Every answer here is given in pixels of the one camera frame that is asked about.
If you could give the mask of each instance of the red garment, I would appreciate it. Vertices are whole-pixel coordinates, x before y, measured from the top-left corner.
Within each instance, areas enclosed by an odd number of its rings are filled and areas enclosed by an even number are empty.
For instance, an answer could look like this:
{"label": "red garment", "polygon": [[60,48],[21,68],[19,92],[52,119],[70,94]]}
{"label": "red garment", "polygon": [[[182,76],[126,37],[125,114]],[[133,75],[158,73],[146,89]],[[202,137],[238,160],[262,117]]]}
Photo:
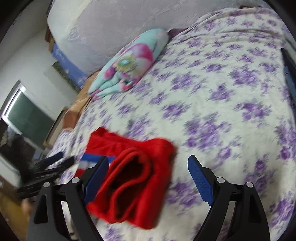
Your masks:
{"label": "red garment", "polygon": [[91,134],[85,153],[116,157],[88,211],[109,223],[128,220],[144,229],[155,227],[171,177],[174,146],[159,138],[130,140],[100,127]]}

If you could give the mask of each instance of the brown blanket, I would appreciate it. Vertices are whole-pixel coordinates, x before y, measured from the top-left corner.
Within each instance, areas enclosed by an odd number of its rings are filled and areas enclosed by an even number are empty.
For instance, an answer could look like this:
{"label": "brown blanket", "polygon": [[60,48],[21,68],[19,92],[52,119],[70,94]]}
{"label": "brown blanket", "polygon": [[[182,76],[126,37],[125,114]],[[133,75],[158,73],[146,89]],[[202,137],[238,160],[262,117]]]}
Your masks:
{"label": "brown blanket", "polygon": [[96,76],[100,71],[93,73],[85,82],[82,90],[77,95],[75,103],[69,108],[66,112],[63,119],[63,129],[72,131],[76,126],[78,119],[83,112],[83,110],[87,107],[91,100],[91,96],[88,94],[89,87],[91,83],[94,81]]}

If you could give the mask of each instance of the bed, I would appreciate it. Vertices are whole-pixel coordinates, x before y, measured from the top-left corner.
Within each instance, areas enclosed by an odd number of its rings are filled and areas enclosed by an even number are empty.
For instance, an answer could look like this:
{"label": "bed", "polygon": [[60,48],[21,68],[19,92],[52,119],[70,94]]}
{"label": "bed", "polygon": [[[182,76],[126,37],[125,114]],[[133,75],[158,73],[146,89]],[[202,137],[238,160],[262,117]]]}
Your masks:
{"label": "bed", "polygon": [[[50,154],[64,151],[77,163],[100,126],[135,140],[166,138],[178,149],[157,227],[94,219],[104,240],[192,240],[209,211],[187,169],[192,154],[231,183],[253,182],[271,240],[282,235],[296,194],[295,122],[280,51],[287,34],[270,9],[209,13],[174,37],[134,88],[93,101],[75,129],[60,134]],[[77,166],[59,183],[68,182]],[[66,203],[63,209],[71,230]]]}

